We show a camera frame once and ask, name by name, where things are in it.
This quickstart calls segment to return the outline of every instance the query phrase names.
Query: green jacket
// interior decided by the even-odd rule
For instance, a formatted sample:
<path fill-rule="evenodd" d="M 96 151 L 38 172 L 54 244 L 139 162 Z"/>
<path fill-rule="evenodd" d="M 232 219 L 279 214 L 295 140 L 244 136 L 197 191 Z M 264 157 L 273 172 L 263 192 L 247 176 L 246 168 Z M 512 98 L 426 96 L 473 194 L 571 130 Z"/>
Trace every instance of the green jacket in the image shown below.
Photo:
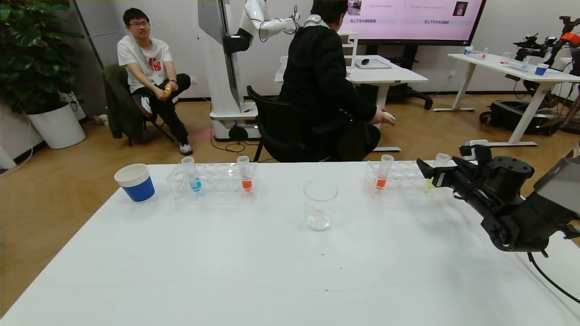
<path fill-rule="evenodd" d="M 143 114 L 131 97 L 127 83 L 127 71 L 112 64 L 103 70 L 107 115 L 113 138 L 138 139 L 143 135 Z"/>

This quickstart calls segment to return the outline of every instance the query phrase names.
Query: black pants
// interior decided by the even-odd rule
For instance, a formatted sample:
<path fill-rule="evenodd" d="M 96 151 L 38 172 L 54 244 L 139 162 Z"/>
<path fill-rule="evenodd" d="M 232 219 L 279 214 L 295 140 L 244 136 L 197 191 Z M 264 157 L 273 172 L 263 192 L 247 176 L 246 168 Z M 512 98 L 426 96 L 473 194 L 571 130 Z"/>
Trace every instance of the black pants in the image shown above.
<path fill-rule="evenodd" d="M 165 89 L 165 85 L 167 85 L 168 82 L 169 80 L 166 79 L 161 85 L 156 86 L 159 87 L 160 89 Z M 153 113 L 159 115 L 161 119 L 163 119 L 165 124 L 167 124 L 167 126 L 169 127 L 171 134 L 173 135 L 173 137 L 175 137 L 175 139 L 177 139 L 178 142 L 187 143 L 188 142 L 187 136 L 189 135 L 189 133 L 187 133 L 187 129 L 185 129 L 183 122 L 181 122 L 181 120 L 177 116 L 177 113 L 175 113 L 175 105 L 171 100 L 175 96 L 181 94 L 182 91 L 188 89 L 189 86 L 191 86 L 190 77 L 187 74 L 178 74 L 177 92 L 171 93 L 167 101 L 158 100 L 157 97 L 155 96 L 155 93 L 153 93 L 147 87 L 141 87 L 135 90 L 132 95 L 140 94 L 149 97 L 149 104 L 151 106 L 151 110 L 153 111 Z"/>

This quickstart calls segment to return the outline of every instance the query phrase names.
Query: glasses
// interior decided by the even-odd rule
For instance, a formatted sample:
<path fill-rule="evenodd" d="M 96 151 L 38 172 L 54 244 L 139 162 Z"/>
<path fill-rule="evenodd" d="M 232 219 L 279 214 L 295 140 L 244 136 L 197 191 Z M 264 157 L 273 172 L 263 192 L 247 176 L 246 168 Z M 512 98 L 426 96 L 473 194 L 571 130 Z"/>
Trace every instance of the glasses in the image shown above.
<path fill-rule="evenodd" d="M 135 27 L 147 27 L 149 26 L 149 23 L 146 21 L 142 21 L 141 23 L 130 23 L 129 26 L 135 26 Z"/>

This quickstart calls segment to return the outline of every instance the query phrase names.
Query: red liquid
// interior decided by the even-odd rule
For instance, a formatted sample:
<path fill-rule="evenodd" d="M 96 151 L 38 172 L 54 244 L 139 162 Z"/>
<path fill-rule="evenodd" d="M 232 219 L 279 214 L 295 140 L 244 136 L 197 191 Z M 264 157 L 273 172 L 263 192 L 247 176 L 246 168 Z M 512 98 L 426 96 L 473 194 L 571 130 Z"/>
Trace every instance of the red liquid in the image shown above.
<path fill-rule="evenodd" d="M 387 185 L 387 179 L 378 179 L 376 181 L 376 188 L 377 189 L 383 189 L 383 188 L 385 188 L 386 185 Z"/>
<path fill-rule="evenodd" d="M 244 188 L 244 190 L 250 190 L 252 189 L 252 181 L 251 180 L 242 180 L 242 188 Z"/>

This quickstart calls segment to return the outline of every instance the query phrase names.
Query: blue liquid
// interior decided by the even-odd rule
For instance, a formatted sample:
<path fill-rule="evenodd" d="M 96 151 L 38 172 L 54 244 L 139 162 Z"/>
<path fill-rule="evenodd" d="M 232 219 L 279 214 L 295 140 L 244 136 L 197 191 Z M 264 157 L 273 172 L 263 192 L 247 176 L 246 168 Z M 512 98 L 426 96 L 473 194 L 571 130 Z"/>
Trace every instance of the blue liquid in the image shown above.
<path fill-rule="evenodd" d="M 195 180 L 189 180 L 189 185 L 191 186 L 191 189 L 193 189 L 193 191 L 201 190 L 201 181 L 199 178 L 196 178 Z"/>

